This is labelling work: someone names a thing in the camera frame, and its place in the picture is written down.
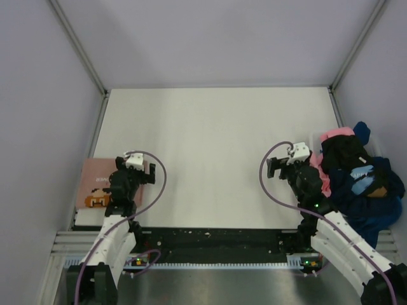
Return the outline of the dusty pink t shirt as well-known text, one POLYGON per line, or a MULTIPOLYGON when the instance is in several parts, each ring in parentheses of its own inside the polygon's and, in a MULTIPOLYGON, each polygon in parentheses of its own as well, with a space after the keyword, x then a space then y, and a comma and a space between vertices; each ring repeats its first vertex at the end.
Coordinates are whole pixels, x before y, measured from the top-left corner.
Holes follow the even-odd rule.
POLYGON ((115 158, 86 159, 76 195, 76 208, 106 208, 110 194, 103 189, 110 186, 109 178, 115 171, 115 158))

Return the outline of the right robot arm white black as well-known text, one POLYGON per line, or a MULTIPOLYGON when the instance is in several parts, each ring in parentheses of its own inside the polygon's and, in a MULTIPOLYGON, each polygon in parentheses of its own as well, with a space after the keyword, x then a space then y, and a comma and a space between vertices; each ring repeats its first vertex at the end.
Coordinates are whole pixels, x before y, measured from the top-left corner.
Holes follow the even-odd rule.
POLYGON ((259 179, 270 179, 276 171, 298 201, 291 208, 303 216, 298 246, 324 256, 352 285, 361 304, 406 304, 406 265, 384 257, 350 226, 322 194, 318 170, 306 161, 263 158, 259 179))

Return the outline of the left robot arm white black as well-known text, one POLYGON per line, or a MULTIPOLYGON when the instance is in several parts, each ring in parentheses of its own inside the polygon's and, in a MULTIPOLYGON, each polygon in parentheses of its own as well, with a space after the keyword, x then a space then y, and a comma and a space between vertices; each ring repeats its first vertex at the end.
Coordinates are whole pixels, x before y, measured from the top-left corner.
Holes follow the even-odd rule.
POLYGON ((101 229, 81 262, 66 273, 68 304, 116 304, 118 282, 130 252, 139 251, 144 237, 136 231, 135 199, 142 187, 154 184, 156 166, 140 151, 115 159, 106 187, 94 189, 88 207, 105 207, 101 229))

